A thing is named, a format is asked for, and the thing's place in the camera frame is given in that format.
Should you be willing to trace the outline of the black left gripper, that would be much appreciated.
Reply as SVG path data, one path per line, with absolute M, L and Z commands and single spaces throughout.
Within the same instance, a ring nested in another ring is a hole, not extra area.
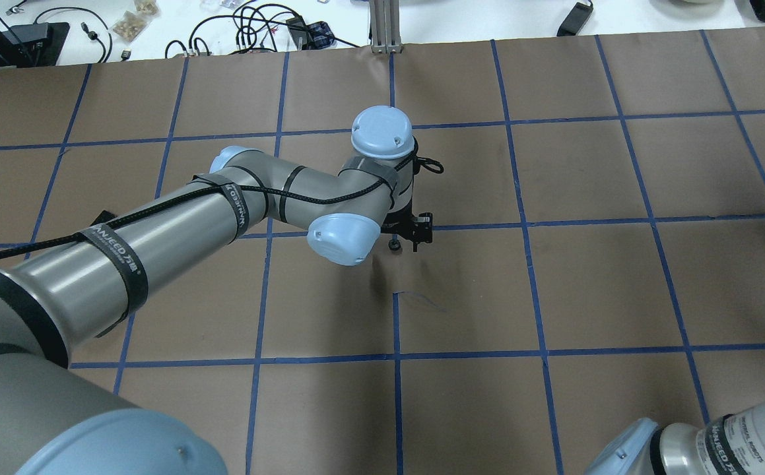
M 413 252 L 418 252 L 422 241 L 434 241 L 434 215 L 431 212 L 413 214 L 411 206 L 390 212 L 382 223 L 382 233 L 397 235 L 412 242 Z

